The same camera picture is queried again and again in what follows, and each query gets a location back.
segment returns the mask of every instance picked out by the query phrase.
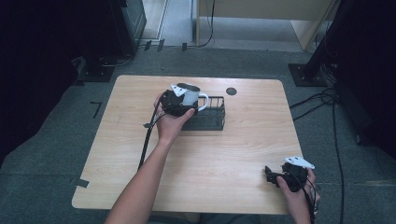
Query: gray carpet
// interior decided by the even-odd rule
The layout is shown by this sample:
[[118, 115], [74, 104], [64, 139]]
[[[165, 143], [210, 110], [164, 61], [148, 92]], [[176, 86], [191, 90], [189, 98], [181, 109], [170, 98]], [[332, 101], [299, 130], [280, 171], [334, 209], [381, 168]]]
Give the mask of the gray carpet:
[[[102, 223], [107, 210], [75, 209], [69, 184], [79, 177], [119, 75], [271, 78], [282, 81], [288, 101], [297, 103], [324, 88], [294, 86], [288, 63], [306, 63], [311, 54], [257, 50], [140, 49], [117, 67], [109, 83], [72, 86], [39, 133], [10, 153], [0, 171], [0, 223]], [[97, 105], [103, 102], [94, 119]], [[296, 117], [320, 101], [291, 110]], [[396, 218], [396, 161], [377, 147], [355, 144], [356, 133], [341, 105], [335, 107], [337, 137], [345, 176], [345, 223], [393, 223]], [[304, 157], [316, 165], [321, 188], [317, 223], [338, 223], [341, 177], [332, 134], [332, 106], [295, 122]], [[265, 223], [291, 223], [288, 216], [263, 216]]]

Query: wrist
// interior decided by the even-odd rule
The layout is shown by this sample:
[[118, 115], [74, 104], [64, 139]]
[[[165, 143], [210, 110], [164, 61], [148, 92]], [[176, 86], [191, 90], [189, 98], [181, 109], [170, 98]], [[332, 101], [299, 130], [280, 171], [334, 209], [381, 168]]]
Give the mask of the wrist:
[[299, 214], [292, 216], [295, 224], [311, 224], [311, 217], [309, 214]]
[[160, 138], [157, 143], [157, 148], [160, 148], [162, 150], [169, 150], [172, 145], [173, 145], [173, 141], [164, 140]]

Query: person's left hand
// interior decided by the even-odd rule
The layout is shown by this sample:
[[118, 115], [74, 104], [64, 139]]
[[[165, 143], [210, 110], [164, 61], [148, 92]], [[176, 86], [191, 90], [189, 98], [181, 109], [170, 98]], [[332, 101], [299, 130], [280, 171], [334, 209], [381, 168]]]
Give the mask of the person's left hand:
[[[154, 103], [154, 108], [158, 104], [158, 101], [161, 98], [161, 94], [157, 96], [157, 99]], [[188, 110], [183, 116], [176, 118], [170, 115], [161, 115], [163, 113], [163, 108], [161, 104], [158, 106], [156, 114], [160, 115], [160, 118], [157, 121], [157, 129], [159, 135], [159, 144], [172, 145], [173, 142], [177, 139], [178, 134], [181, 131], [184, 123], [192, 117], [194, 114], [194, 109]]]

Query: black tape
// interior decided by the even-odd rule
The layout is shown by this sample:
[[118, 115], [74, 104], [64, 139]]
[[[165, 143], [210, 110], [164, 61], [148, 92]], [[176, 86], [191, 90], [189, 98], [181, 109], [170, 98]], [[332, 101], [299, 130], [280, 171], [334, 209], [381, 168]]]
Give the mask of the black tape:
[[157, 52], [163, 50], [163, 42], [165, 42], [165, 39], [160, 40], [160, 44], [158, 45]]
[[102, 102], [94, 102], [94, 101], [91, 101], [91, 104], [92, 104], [92, 105], [98, 105], [98, 107], [96, 108], [95, 114], [94, 114], [93, 117], [92, 117], [93, 119], [95, 119], [96, 116], [98, 115], [98, 112], [99, 112], [100, 107], [102, 106]]
[[181, 51], [186, 51], [187, 50], [187, 43], [183, 43], [183, 46], [181, 47]]
[[151, 47], [151, 40], [150, 40], [149, 42], [146, 43], [145, 51], [148, 50], [149, 47]]
[[86, 181], [83, 179], [78, 179], [78, 178], [72, 178], [69, 182], [69, 184], [74, 185], [74, 186], [79, 186], [82, 188], [87, 188], [90, 185], [90, 181]]

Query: human hand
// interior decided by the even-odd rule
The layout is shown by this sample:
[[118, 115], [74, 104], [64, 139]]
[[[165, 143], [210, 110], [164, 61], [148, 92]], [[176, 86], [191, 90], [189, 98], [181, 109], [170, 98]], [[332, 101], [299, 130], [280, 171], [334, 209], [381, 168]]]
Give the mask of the human hand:
[[[315, 180], [316, 177], [314, 175], [314, 172], [312, 172], [311, 169], [306, 169], [308, 172], [308, 181], [307, 184], [305, 184], [304, 189], [311, 198], [311, 188], [315, 187]], [[300, 189], [297, 192], [291, 192], [289, 189], [288, 184], [286, 183], [285, 179], [281, 176], [278, 176], [276, 178], [277, 183], [279, 187], [282, 189], [283, 194], [285, 195], [286, 198], [286, 203], [288, 205], [289, 213], [291, 217], [293, 218], [294, 222], [296, 224], [300, 223], [311, 223], [310, 221], [310, 214], [309, 214], [309, 207], [308, 207], [308, 202], [306, 201], [304, 191]], [[315, 201], [316, 203], [319, 201], [320, 196], [318, 193], [315, 191], [316, 196], [315, 196]]]
[[[161, 94], [157, 96], [155, 100], [154, 107], [158, 104], [158, 101], [161, 98]], [[194, 109], [188, 110], [183, 116], [176, 118], [170, 115], [161, 115], [163, 113], [163, 108], [161, 104], [158, 106], [156, 114], [160, 115], [157, 121], [157, 129], [159, 135], [159, 144], [165, 144], [166, 146], [170, 146], [177, 139], [178, 134], [181, 131], [184, 123], [189, 120], [194, 114]]]

